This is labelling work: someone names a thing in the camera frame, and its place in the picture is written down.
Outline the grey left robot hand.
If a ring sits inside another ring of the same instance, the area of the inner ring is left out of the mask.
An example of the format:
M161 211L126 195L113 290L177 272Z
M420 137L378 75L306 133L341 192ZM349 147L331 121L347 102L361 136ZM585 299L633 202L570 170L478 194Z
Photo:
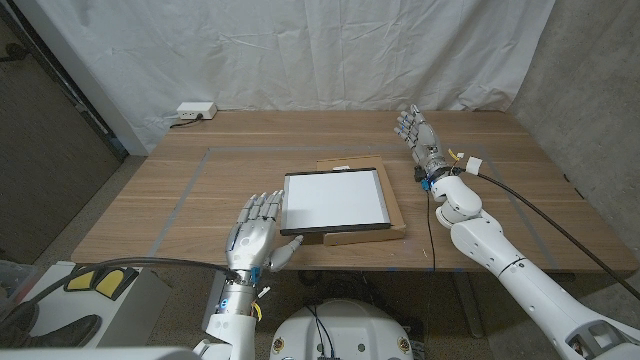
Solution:
M230 230L225 248L231 270L268 268L270 272L279 272L301 246L304 237L299 235L288 244L271 249L283 195L283 190L260 196L254 194L245 203Z

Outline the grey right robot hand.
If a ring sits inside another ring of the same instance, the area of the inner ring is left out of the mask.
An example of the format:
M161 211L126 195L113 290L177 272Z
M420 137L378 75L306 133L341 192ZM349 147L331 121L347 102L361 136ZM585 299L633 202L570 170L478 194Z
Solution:
M415 104L401 112L394 132L407 144L414 161L428 177L447 167L438 136Z

